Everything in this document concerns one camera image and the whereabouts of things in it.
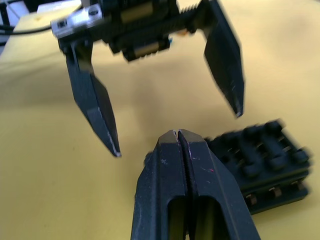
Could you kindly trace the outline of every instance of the black object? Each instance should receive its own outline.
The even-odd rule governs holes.
[[[98,2],[99,5],[92,6],[95,13],[92,19],[92,8],[84,8],[74,21],[70,21],[71,15],[51,25],[66,56],[75,102],[114,156],[121,155],[116,121],[108,92],[96,78],[91,64],[93,42],[101,39],[109,44],[114,54],[122,52],[132,61],[168,49],[170,33],[183,29],[194,33],[201,29],[207,39],[204,55],[212,75],[236,116],[243,114],[240,48],[216,0],[202,0],[198,7],[181,12],[175,0]],[[146,15],[148,4],[151,4],[151,12]],[[87,16],[81,18],[83,12],[89,15],[90,24],[85,20]]]
[[[138,179],[131,240],[259,240],[233,175],[199,135],[162,135]]]
[[[162,135],[137,181],[131,240],[260,239],[249,215],[303,199],[309,156],[271,121],[214,140]]]
[[[233,174],[251,214],[303,199],[309,155],[298,149],[276,120],[207,139]]]

